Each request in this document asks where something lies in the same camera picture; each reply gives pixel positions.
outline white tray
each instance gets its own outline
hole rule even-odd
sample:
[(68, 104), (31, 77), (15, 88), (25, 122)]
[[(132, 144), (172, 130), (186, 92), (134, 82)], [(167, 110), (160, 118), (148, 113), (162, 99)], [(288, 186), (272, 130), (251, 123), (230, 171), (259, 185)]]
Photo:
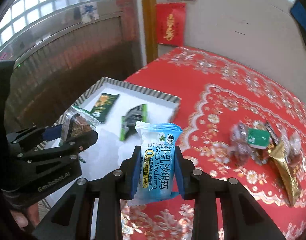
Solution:
[[(83, 93), (73, 105), (78, 105), (88, 111), (92, 110), (102, 93), (119, 94), (114, 106), (108, 113), (106, 123), (101, 127), (119, 137), (121, 118), (126, 112), (140, 104), (147, 104), (149, 123), (172, 122), (177, 113), (181, 98), (146, 87), (123, 82), (112, 78), (103, 77)], [(66, 111), (59, 117), (54, 125), (62, 124)], [(47, 141), (38, 145), (43, 149)]]
[[(134, 147), (141, 144), (138, 134), (130, 136), (125, 142), (118, 140), (121, 130), (121, 118), (125, 116), (129, 109), (139, 104), (147, 104), (148, 122), (171, 122), (181, 101), (180, 98), (163, 92), (115, 79), (102, 78), (80, 96), (74, 104), (90, 111), (102, 93), (119, 94), (120, 96), (108, 113), (106, 122), (96, 128), (99, 135), (97, 143), (79, 154), (86, 161), (86, 163), (80, 163), (82, 168), (81, 177), (85, 177), (88, 180), (103, 178), (112, 170), (118, 169), (123, 160), (132, 156)], [(63, 123), (64, 117), (65, 113), (55, 122), (55, 125)], [(59, 141), (59, 139), (51, 142), (45, 141), (39, 148), (57, 147)], [(70, 182), (46, 197), (46, 201), (50, 206), (53, 206), (73, 183), (73, 181)]]

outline blue object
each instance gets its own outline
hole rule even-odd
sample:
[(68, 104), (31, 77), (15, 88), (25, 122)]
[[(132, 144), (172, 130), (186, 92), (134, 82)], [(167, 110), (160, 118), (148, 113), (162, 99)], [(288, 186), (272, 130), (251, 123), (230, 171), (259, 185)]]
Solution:
[(141, 136), (140, 179), (132, 204), (146, 204), (177, 196), (174, 181), (175, 142), (182, 129), (173, 123), (150, 124), (137, 121)]
[(42, 134), (43, 140), (53, 141), (57, 138), (60, 138), (61, 137), (61, 129), (62, 129), (61, 124), (45, 128), (45, 131)]
[(132, 186), (131, 186), (132, 198), (134, 198), (134, 195), (136, 194), (137, 185), (139, 182), (139, 174), (140, 174), (140, 169), (141, 169), (140, 161), (141, 161), (141, 153), (138, 154), (138, 158), (136, 159), (136, 163), (135, 163), (135, 169), (132, 175)]
[(299, 25), (299, 30), (306, 46), (306, 10), (299, 1), (296, 1), (290, 12)]
[(184, 199), (184, 179), (180, 168), (179, 160), (176, 154), (174, 156), (174, 171), (175, 171), (177, 189), (180, 195), (182, 196), (182, 198)]

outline blue snack wrapper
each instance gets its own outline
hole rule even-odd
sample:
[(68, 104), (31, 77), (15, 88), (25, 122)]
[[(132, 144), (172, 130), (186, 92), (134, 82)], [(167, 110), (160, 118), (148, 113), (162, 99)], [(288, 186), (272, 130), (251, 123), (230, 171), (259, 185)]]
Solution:
[(134, 199), (140, 205), (171, 199), (174, 181), (174, 149), (182, 129), (173, 123), (150, 124), (137, 121), (135, 129), (141, 137), (141, 171)]

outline striped tray rim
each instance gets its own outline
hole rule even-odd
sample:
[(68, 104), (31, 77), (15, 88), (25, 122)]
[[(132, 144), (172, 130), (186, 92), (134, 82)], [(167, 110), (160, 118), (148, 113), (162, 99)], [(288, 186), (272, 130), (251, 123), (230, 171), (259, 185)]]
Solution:
[[(155, 97), (155, 98), (160, 98), (160, 99), (163, 99), (163, 100), (166, 100), (166, 101), (169, 101), (169, 102), (173, 102), (173, 103), (176, 103), (176, 104), (180, 104), (180, 102), (181, 102), (181, 98), (179, 98), (177, 96), (173, 96), (173, 95), (170, 95), (170, 94), (167, 94), (167, 93), (164, 93), (164, 92), (161, 92), (161, 91), (157, 91), (157, 90), (154, 90), (154, 89), (134, 85), (134, 84), (131, 84), (129, 82), (120, 81), (120, 80), (116, 80), (116, 79), (108, 78), (108, 77), (103, 77), (100, 80), (98, 80), (95, 84), (93, 84), (87, 91), (85, 91), (77, 100), (75, 100), (75, 102), (72, 105), (80, 106), (85, 100), (87, 100), (93, 93), (95, 93), (105, 83), (109, 83), (109, 84), (112, 84), (112, 85), (115, 85), (115, 86), (130, 89), (130, 90), (140, 92), (140, 93), (145, 94), (145, 95), (149, 95), (149, 96), (152, 96), (152, 97)], [(173, 120), (175, 114), (177, 113), (177, 110), (178, 110), (178, 107), (174, 111), (173, 116), (170, 118), (170, 121)], [(58, 118), (58, 120), (56, 120), (56, 122), (53, 125), (63, 124), (67, 111), (68, 111), (68, 109), (65, 110), (65, 112)], [(42, 143), (37, 145), (35, 150), (44, 149), (44, 147), (47, 143), (48, 143), (48, 141), (43, 141)]]

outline white wall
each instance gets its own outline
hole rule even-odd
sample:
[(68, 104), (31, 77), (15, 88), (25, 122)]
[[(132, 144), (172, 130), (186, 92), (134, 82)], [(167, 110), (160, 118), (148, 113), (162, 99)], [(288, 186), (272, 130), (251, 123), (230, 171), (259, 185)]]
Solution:
[(142, 0), (136, 0), (136, 5), (137, 5), (137, 18), (139, 21), (139, 35), (140, 35), (140, 46), (141, 46), (141, 55), (142, 55), (142, 66), (145, 66), (147, 64), (147, 61), (146, 61), (146, 50), (145, 50), (145, 34), (144, 34)]
[[(185, 45), (245, 64), (277, 81), (306, 104), (306, 48), (289, 12), (293, 3), (294, 0), (189, 1)], [(159, 45), (159, 55), (168, 50)]]

